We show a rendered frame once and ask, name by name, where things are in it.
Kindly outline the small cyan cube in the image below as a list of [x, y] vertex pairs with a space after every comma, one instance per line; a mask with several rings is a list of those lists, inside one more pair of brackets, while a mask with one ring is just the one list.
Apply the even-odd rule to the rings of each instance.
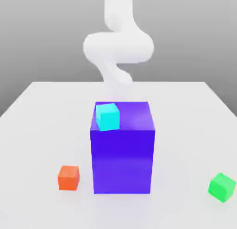
[[96, 122], [100, 131], [120, 128], [120, 111], [115, 103], [96, 105]]

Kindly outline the small orange cube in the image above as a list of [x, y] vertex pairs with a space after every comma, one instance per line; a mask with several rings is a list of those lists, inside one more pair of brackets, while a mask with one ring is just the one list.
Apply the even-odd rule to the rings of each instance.
[[58, 174], [59, 190], [75, 191], [80, 181], [78, 166], [63, 165]]

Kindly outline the small green cube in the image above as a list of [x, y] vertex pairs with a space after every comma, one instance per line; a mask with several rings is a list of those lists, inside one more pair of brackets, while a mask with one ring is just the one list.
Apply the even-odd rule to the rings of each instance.
[[223, 173], [218, 173], [211, 179], [208, 193], [221, 202], [226, 202], [232, 195], [236, 187], [236, 181]]

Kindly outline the large purple box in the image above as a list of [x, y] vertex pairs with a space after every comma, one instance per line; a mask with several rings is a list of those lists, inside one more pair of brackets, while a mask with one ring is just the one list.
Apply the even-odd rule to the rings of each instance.
[[100, 131], [93, 112], [90, 127], [95, 194], [149, 194], [155, 125], [148, 102], [116, 102], [118, 130]]

